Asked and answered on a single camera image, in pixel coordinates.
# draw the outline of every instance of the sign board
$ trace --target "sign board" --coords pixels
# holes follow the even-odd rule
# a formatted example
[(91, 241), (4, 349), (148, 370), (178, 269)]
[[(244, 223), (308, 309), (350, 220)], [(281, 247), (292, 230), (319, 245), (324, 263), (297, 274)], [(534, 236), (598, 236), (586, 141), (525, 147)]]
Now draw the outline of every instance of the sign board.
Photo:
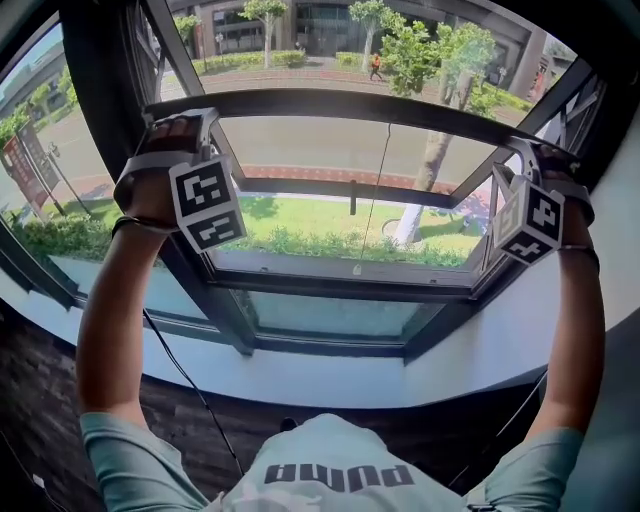
[(27, 148), (33, 163), (36, 165), (37, 171), (40, 173), (40, 177), (44, 180), (49, 190), (53, 191), (56, 185), (60, 182), (60, 178), (58, 178), (58, 175), (47, 158), (44, 149), (42, 149), (42, 144), (40, 144), (40, 140), (36, 134), (33, 121), (29, 121), (20, 128), (18, 136)]
[(49, 198), (49, 195), (36, 176), (27, 152), (18, 137), (14, 135), (5, 144), (2, 156), (7, 174), (17, 183), (33, 211), (43, 221), (48, 220), (42, 211), (42, 205)]

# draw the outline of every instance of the road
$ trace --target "road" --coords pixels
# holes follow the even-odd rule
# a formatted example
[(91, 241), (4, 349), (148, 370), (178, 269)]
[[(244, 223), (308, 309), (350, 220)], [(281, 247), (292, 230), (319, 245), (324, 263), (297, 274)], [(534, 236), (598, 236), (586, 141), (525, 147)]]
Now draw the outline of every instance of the road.
[[(387, 125), (335, 118), (260, 117), (224, 119), (227, 138), (241, 164), (334, 168), (378, 172)], [(58, 163), (83, 197), (100, 197), (105, 187), (93, 186), (107, 170), (81, 112), (69, 115), (38, 134), (43, 147), (54, 142)], [(383, 173), (415, 176), (422, 161), (427, 131), (392, 125)], [(442, 164), (439, 180), (459, 185), (491, 153), (493, 146), (455, 137)], [(68, 197), (64, 184), (58, 185)], [(0, 169), (0, 208), (19, 208), (24, 198)]]

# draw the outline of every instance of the shrub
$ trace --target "shrub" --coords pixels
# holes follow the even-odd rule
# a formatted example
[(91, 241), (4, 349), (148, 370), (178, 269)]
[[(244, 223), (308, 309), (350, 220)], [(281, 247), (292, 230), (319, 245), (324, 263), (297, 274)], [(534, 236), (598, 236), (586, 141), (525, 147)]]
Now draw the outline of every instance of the shrub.
[(467, 110), (472, 114), (486, 117), (487, 119), (495, 119), (493, 109), (499, 103), (498, 89), (487, 84), (482, 86), (474, 85)]
[(362, 65), (362, 53), (337, 52), (336, 60), (341, 67), (360, 69)]
[[(352, 69), (353, 71), (360, 72), (360, 66), (362, 66), (362, 53), (355, 52), (336, 52), (336, 61), (338, 67)], [(380, 70), (383, 73), (393, 73), (393, 68), (384, 57), (380, 57)]]
[[(301, 66), (307, 60), (307, 54), (299, 50), (273, 51), (271, 52), (271, 63), (274, 66)], [(264, 64), (263, 52), (230, 53), (228, 55), (217, 55), (207, 59), (207, 69), (205, 70), (204, 60), (197, 59), (191, 61), (198, 75), (215, 74), (231, 69), (243, 69), (251, 67), (261, 67)]]
[(38, 119), (35, 123), (33, 123), (33, 127), (36, 129), (37, 132), (39, 132), (48, 124), (49, 124), (49, 118), (45, 116), (42, 119)]
[(70, 256), (102, 261), (111, 243), (111, 230), (104, 222), (86, 215), (71, 215), (46, 224), (14, 223), (13, 234), (38, 259)]
[(530, 101), (518, 98), (515, 94), (511, 94), (504, 89), (500, 89), (490, 84), (485, 84), (484, 87), (485, 89), (494, 90), (496, 92), (498, 105), (515, 108), (524, 112), (529, 112), (529, 110), (531, 110), (531, 108), (533, 107), (533, 103), (531, 103)]
[[(91, 261), (102, 261), (111, 242), (111, 230), (103, 222), (87, 216), (71, 215), (54, 219), (46, 224), (29, 222), (24, 226), (13, 223), (12, 230), (18, 240), (40, 261), (48, 256), (66, 256)], [(222, 247), (223, 250), (260, 251), (326, 258), (359, 259), (362, 234), (329, 233), (324, 236), (305, 235), (276, 227), (266, 239), (249, 231), (246, 238)], [(413, 262), (445, 267), (459, 266), (468, 251), (451, 250), (424, 243), (418, 249), (398, 247), (391, 239), (367, 242), (364, 258), (373, 261)]]
[(287, 66), (289, 68), (302, 66), (307, 60), (307, 54), (300, 50), (276, 51), (271, 53), (271, 64)]

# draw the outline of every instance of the person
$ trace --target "person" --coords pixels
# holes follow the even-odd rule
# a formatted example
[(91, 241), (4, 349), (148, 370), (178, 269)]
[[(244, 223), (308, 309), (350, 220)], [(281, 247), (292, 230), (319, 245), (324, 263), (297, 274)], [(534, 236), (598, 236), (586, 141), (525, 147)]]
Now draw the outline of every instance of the person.
[[(172, 139), (189, 130), (181, 118), (161, 123), (148, 147), (173, 147)], [(168, 178), (139, 181), (127, 213), (175, 223)], [(571, 199), (563, 237), (564, 244), (592, 247)], [(151, 433), (140, 405), (143, 302), (164, 240), (134, 223), (116, 231), (79, 332), (80, 424), (108, 510), (461, 511), (470, 502), (484, 502), (487, 512), (558, 509), (603, 371), (604, 313), (593, 254), (558, 253), (561, 306), (540, 410), (523, 442), (469, 495), (395, 457), (374, 432), (320, 415), (300, 426), (288, 420), (238, 484), (210, 503), (187, 477), (180, 453)]]
[(384, 80), (382, 75), (380, 74), (380, 55), (377, 53), (373, 54), (373, 60), (371, 61), (371, 74), (369, 75), (369, 80), (373, 80), (373, 75), (377, 75), (380, 80)]

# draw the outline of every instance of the t-shirt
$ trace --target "t-shirt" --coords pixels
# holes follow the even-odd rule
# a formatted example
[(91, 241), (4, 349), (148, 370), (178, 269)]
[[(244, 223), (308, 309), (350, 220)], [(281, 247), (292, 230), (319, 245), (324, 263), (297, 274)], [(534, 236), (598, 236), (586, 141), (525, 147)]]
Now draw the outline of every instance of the t-shirt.
[(389, 453), (373, 431), (323, 414), (268, 439), (238, 484), (210, 503), (184, 472), (180, 452), (149, 430), (105, 413), (80, 423), (102, 496), (117, 512), (460, 512), (470, 502), (555, 511), (582, 443), (572, 429), (545, 432), (462, 497)]

